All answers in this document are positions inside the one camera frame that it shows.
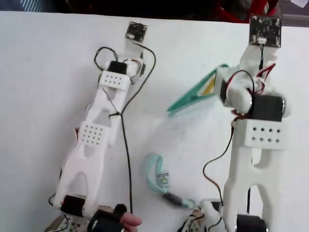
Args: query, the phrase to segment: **white backdrop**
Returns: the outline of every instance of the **white backdrop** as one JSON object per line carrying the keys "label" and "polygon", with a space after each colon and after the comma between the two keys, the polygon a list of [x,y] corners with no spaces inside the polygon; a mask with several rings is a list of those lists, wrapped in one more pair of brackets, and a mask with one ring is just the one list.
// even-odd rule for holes
{"label": "white backdrop", "polygon": [[[99,71],[93,57],[100,46],[121,53],[128,21],[148,25],[144,44],[157,66],[125,113],[131,153],[134,213],[140,231],[173,232],[190,211],[170,206],[147,189],[145,156],[164,156],[171,191],[197,201],[218,198],[203,178],[205,162],[222,153],[232,116],[218,100],[201,102],[174,118],[166,109],[221,63],[237,65],[248,44],[249,26],[217,22],[132,19],[76,14],[0,13],[0,227],[2,231],[43,231],[59,214],[47,203],[55,192],[61,163],[74,145],[73,129],[93,99]],[[281,180],[281,232],[309,227],[308,195],[309,29],[283,28],[273,83],[294,106],[290,149]],[[146,72],[152,56],[145,53]],[[133,94],[138,84],[132,87]],[[209,166],[223,188],[229,155]],[[121,132],[106,154],[101,204],[128,201],[128,172]],[[260,210],[256,194],[252,212]]]}

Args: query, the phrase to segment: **cable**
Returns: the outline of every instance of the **cable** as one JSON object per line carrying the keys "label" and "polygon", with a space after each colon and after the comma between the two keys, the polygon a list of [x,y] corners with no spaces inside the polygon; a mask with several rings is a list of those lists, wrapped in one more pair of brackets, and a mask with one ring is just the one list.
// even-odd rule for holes
{"label": "cable", "polygon": [[146,83],[146,81],[148,80],[149,76],[151,75],[152,71],[154,70],[155,68],[155,63],[156,63],[156,57],[155,57],[155,53],[149,49],[148,47],[145,47],[143,45],[140,45],[140,44],[136,44],[134,42],[132,42],[133,44],[137,45],[137,46],[140,46],[144,49],[146,49],[147,51],[151,52],[154,56],[154,64],[153,64],[153,67],[151,68],[151,70],[149,71],[147,77],[145,78],[145,80],[143,81],[143,83],[141,84],[140,88],[138,89],[138,91],[128,100],[128,102],[125,104],[122,112],[119,112],[116,107],[114,106],[111,98],[109,97],[109,95],[107,94],[107,92],[104,90],[105,94],[107,95],[109,101],[112,103],[116,113],[114,114],[111,114],[109,115],[109,118],[112,117],[112,116],[115,116],[115,115],[119,115],[120,118],[121,118],[121,124],[122,124],[122,132],[123,132],[123,135],[124,135],[124,140],[125,140],[125,146],[126,146],[126,157],[127,157],[127,164],[128,164],[128,171],[129,171],[129,197],[130,197],[130,213],[133,214],[133,201],[132,201],[132,176],[131,176],[131,163],[130,163],[130,153],[129,153],[129,148],[128,148],[128,143],[127,143],[127,138],[126,138],[126,130],[125,130],[125,122],[124,122],[124,118],[123,118],[123,113],[125,111],[125,109],[127,108],[127,106],[130,104],[130,102],[138,95],[138,93],[141,91],[142,87],[144,86],[144,84]]}
{"label": "cable", "polygon": [[56,193],[54,193],[53,195],[51,195],[49,198],[48,198],[48,203],[51,205],[51,206],[54,206],[54,204],[51,202],[51,199],[53,197],[55,197]]}
{"label": "cable", "polygon": [[193,222],[194,221],[196,221],[196,220],[199,220],[199,219],[202,219],[202,218],[204,218],[204,216],[205,216],[205,214],[203,214],[202,216],[200,216],[200,217],[197,217],[197,218],[195,218],[195,219],[193,219],[191,222],[190,222],[190,225],[189,225],[189,232],[191,231],[191,226],[192,226],[192,224],[193,224]]}
{"label": "cable", "polygon": [[225,95],[226,95],[226,99],[227,99],[228,102],[229,102],[229,100],[228,100],[228,97],[227,97],[227,90],[228,90],[228,88],[229,88],[231,82],[233,81],[234,77],[236,76],[236,74],[237,74],[237,73],[240,73],[240,72],[245,72],[245,73],[247,73],[247,75],[250,77],[250,79],[251,79],[251,81],[252,81],[252,93],[255,93],[254,80],[253,80],[252,76],[250,75],[250,73],[248,73],[248,72],[247,72],[246,70],[244,70],[244,69],[238,70],[238,71],[236,71],[235,73],[233,73],[233,74],[231,75],[231,77],[228,79],[228,81],[227,81],[227,83],[226,83]]}
{"label": "cable", "polygon": [[95,55],[95,58],[93,59],[93,61],[94,61],[94,63],[96,64],[97,68],[100,69],[101,71],[103,71],[104,69],[103,69],[101,66],[98,65],[98,63],[97,63],[97,56],[98,56],[98,54],[100,53],[100,51],[102,51],[103,49],[108,49],[108,50],[112,51],[113,54],[114,54],[115,60],[118,61],[118,55],[117,55],[117,53],[115,52],[115,50],[111,49],[110,47],[100,47],[100,48],[97,50],[96,55]]}
{"label": "cable", "polygon": [[131,85],[133,85],[134,82],[132,81],[132,78],[135,77],[135,76],[140,72],[140,70],[141,70],[141,63],[140,63],[137,59],[132,59],[131,61],[133,61],[133,62],[139,64],[139,68],[137,69],[136,74],[130,77]]}
{"label": "cable", "polygon": [[212,226],[208,227],[208,232],[211,232],[211,229],[212,229],[213,227],[219,225],[220,222],[221,222],[221,220],[222,220],[222,217],[219,219],[219,221],[218,221],[216,224],[213,224]]}
{"label": "cable", "polygon": [[227,152],[227,150],[228,150],[228,148],[230,147],[230,144],[231,144],[231,142],[232,142],[233,134],[234,134],[234,128],[232,127],[232,129],[231,129],[231,137],[230,137],[230,140],[228,141],[228,144],[227,144],[227,146],[226,146],[226,149],[224,150],[224,152],[222,153],[222,155],[220,155],[220,156],[218,156],[217,158],[214,158],[214,159],[208,161],[208,162],[204,165],[204,168],[203,168],[203,175],[205,176],[205,178],[208,179],[210,182],[212,182],[212,183],[217,187],[217,189],[218,189],[218,191],[219,191],[219,194],[220,194],[220,201],[221,201],[221,205],[222,205],[222,206],[223,206],[223,199],[222,199],[222,193],[221,193],[220,186],[219,186],[215,181],[213,181],[212,179],[210,179],[210,178],[205,174],[205,170],[206,170],[206,166],[207,166],[208,164],[210,164],[211,162],[214,162],[214,161],[220,159],[222,156],[225,155],[225,153]]}
{"label": "cable", "polygon": [[102,88],[102,90],[104,91],[104,93],[106,94],[108,100],[111,102],[112,106],[114,107],[115,111],[118,112],[118,110],[116,109],[116,106],[114,105],[114,103],[112,102],[110,96],[108,95],[108,93],[106,92],[106,90],[104,88]]}
{"label": "cable", "polygon": [[125,104],[125,106],[124,106],[124,108],[123,108],[123,110],[122,110],[122,112],[121,112],[122,114],[123,114],[124,111],[126,110],[127,106],[130,104],[130,102],[131,102],[131,101],[136,97],[136,95],[138,95],[138,93],[141,91],[141,89],[143,88],[144,84],[145,84],[146,81],[148,80],[149,76],[150,76],[151,73],[153,72],[153,70],[154,70],[154,68],[155,68],[155,63],[156,63],[155,53],[154,53],[151,49],[149,49],[148,47],[145,47],[145,46],[143,46],[143,45],[134,43],[132,40],[131,40],[131,42],[132,42],[133,44],[135,44],[136,46],[139,46],[139,47],[141,47],[141,48],[144,48],[144,49],[146,49],[147,51],[149,51],[150,53],[152,53],[153,56],[154,56],[154,64],[153,64],[153,67],[151,68],[151,70],[149,71],[148,75],[146,76],[145,80],[144,80],[143,83],[141,84],[140,88],[137,90],[137,92],[136,92],[136,93],[128,100],[128,102]]}
{"label": "cable", "polygon": [[66,221],[67,221],[66,227],[63,228],[63,229],[61,229],[61,230],[55,230],[55,231],[49,231],[49,232],[61,232],[61,231],[65,231],[65,230],[69,227],[69,219],[68,219],[68,217],[67,217],[66,215],[63,215],[63,216],[64,216],[64,218],[65,218]]}
{"label": "cable", "polygon": [[259,70],[262,70],[263,65],[264,65],[264,45],[263,44],[260,44],[260,49],[261,49],[261,62],[260,62]]}

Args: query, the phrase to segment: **black connector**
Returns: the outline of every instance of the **black connector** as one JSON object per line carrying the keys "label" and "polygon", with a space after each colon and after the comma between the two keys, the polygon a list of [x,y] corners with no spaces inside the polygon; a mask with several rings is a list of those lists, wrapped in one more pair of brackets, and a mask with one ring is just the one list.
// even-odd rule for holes
{"label": "black connector", "polygon": [[109,213],[99,209],[91,218],[87,231],[122,232],[124,227],[120,223],[120,219],[125,212],[126,206],[124,204],[116,205],[114,213]]}

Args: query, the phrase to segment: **white bracket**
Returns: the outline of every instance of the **white bracket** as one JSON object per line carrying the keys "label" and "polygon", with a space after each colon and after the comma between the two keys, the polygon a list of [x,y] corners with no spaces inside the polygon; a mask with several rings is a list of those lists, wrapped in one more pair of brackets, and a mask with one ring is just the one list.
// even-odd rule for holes
{"label": "white bracket", "polygon": [[[110,127],[96,124],[94,121],[104,110],[109,111],[109,114],[121,112],[129,86],[130,78],[127,75],[103,71],[95,100],[87,112],[85,121],[81,123],[78,142],[63,167],[54,199],[55,208],[61,208],[66,195],[74,195],[70,192],[70,185],[81,174],[86,179],[87,188],[83,216],[91,218],[98,209],[98,193],[103,176],[105,152],[115,143],[121,118],[112,116]],[[115,92],[112,99],[107,95],[110,90]]]}
{"label": "white bracket", "polygon": [[[285,122],[253,119],[235,122],[230,172],[223,197],[223,219],[228,232],[234,232],[238,208],[252,185],[257,185],[261,194],[262,219],[269,231],[278,231],[279,179],[287,135]],[[261,160],[256,165],[251,163],[254,147],[262,149]]]}

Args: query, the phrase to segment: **finger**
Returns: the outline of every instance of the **finger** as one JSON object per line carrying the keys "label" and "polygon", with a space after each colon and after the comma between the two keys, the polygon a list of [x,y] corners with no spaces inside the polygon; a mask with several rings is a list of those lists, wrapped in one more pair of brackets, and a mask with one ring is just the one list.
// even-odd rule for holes
{"label": "finger", "polygon": [[129,226],[139,226],[141,225],[141,218],[136,217],[129,213],[125,213],[123,217],[120,219],[120,222],[127,224]]}
{"label": "finger", "polygon": [[124,229],[126,232],[137,232],[136,227],[129,226],[128,224],[123,223]]}

